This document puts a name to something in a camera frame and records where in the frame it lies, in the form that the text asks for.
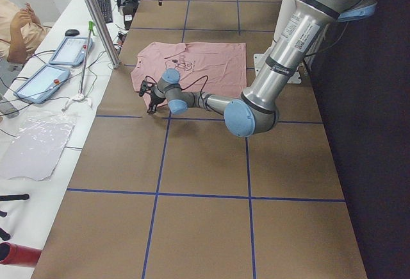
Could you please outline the white plastic sheet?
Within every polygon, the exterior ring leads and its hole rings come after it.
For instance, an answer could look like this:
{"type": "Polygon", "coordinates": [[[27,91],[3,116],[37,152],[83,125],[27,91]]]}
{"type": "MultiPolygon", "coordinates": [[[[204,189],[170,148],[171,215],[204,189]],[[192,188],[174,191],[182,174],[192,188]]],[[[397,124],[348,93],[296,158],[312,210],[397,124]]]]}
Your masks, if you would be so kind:
{"type": "Polygon", "coordinates": [[[52,176],[78,117],[31,112],[1,159],[1,178],[42,181],[52,176]]]}

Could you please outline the seated person in beige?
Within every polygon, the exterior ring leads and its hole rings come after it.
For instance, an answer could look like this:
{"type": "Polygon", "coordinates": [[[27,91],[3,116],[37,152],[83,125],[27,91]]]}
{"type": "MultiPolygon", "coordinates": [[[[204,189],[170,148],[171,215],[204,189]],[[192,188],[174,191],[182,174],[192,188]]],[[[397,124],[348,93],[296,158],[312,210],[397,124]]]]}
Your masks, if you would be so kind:
{"type": "Polygon", "coordinates": [[[19,8],[9,0],[1,0],[1,58],[7,62],[25,64],[50,30],[29,3],[19,8]]]}

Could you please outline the blue teach pendant near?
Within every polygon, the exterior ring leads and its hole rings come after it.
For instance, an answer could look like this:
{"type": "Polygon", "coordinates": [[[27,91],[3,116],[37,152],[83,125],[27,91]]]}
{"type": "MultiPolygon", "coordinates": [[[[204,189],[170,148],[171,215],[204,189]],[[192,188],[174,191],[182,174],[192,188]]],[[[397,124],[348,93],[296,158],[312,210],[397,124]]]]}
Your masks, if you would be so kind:
{"type": "Polygon", "coordinates": [[[15,92],[15,96],[28,103],[40,104],[48,100],[70,76],[63,67],[43,65],[32,77],[26,80],[15,92]]]}

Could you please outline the blue teach pendant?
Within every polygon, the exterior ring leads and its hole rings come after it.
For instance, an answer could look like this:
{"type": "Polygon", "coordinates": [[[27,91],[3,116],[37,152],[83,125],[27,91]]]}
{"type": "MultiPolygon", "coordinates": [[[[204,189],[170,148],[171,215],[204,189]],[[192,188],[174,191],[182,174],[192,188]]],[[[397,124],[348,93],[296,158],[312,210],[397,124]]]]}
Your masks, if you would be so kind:
{"type": "Polygon", "coordinates": [[[50,58],[49,64],[78,66],[83,63],[87,48],[89,47],[90,52],[93,44],[92,38],[64,37],[50,58]]]}
{"type": "Polygon", "coordinates": [[[32,77],[26,80],[15,92],[15,96],[28,103],[40,104],[48,100],[70,76],[63,67],[43,65],[32,77]]]}

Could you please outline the black keyboard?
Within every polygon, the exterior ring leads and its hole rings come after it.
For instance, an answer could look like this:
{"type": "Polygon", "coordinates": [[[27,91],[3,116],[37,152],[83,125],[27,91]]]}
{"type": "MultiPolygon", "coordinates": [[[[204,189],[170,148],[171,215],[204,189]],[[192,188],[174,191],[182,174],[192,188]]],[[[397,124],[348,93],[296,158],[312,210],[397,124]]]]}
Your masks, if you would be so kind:
{"type": "Polygon", "coordinates": [[[100,8],[105,23],[112,23],[113,12],[111,9],[111,0],[97,0],[97,4],[100,8]]]}

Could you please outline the black computer mouse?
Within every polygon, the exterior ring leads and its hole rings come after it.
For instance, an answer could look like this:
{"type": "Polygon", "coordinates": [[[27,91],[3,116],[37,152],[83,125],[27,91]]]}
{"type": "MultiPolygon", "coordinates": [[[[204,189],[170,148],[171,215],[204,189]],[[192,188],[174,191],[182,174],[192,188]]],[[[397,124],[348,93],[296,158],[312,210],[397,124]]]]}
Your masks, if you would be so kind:
{"type": "Polygon", "coordinates": [[[80,34],[79,30],[76,30],[76,29],[69,29],[65,32],[66,37],[75,37],[79,34],[80,34]]]}

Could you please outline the black tripod leg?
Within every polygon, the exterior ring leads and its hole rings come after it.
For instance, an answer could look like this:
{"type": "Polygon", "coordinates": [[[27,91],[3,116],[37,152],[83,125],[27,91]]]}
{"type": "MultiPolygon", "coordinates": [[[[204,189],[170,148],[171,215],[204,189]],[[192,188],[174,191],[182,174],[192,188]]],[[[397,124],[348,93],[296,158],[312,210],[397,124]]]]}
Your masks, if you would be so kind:
{"type": "Polygon", "coordinates": [[[29,194],[0,195],[0,201],[26,201],[29,194]]]}

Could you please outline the red cylinder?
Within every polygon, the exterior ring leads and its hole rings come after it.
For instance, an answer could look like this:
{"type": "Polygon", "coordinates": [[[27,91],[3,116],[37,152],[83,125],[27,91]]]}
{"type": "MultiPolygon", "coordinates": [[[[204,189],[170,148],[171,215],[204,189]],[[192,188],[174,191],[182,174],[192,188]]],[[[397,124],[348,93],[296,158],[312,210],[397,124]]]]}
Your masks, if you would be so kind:
{"type": "Polygon", "coordinates": [[[9,242],[1,243],[1,264],[35,267],[42,250],[9,242]]]}

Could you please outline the aluminium frame post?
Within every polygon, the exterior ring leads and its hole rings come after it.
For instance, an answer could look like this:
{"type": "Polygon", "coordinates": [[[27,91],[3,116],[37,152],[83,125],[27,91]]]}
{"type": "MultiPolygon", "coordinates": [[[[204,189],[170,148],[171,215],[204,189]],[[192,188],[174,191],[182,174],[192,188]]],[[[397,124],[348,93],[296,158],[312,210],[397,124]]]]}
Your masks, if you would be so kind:
{"type": "Polygon", "coordinates": [[[110,33],[100,11],[97,0],[85,0],[85,3],[91,15],[92,21],[97,28],[97,32],[100,36],[102,44],[109,56],[111,64],[113,68],[116,69],[120,65],[119,54],[117,53],[115,46],[111,40],[110,33]]]}

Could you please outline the blue teach pendant far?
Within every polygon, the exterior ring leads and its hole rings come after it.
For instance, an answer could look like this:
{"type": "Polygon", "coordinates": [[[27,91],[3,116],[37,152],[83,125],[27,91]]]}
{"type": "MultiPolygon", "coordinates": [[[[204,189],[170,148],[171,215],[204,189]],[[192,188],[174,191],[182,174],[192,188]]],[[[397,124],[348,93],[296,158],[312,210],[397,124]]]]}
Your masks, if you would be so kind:
{"type": "Polygon", "coordinates": [[[90,52],[93,44],[92,38],[64,37],[50,58],[49,64],[78,66],[83,63],[87,48],[89,47],[90,52]]]}

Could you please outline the pink Snoopy t-shirt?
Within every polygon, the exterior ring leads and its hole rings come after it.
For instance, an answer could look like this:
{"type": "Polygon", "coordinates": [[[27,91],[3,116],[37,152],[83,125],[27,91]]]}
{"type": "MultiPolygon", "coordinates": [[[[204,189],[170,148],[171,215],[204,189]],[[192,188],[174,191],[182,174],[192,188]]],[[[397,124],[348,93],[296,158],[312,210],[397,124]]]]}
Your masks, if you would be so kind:
{"type": "Polygon", "coordinates": [[[183,88],[239,97],[247,86],[246,44],[153,42],[137,54],[131,72],[135,92],[146,76],[158,81],[167,69],[180,73],[183,88]]]}

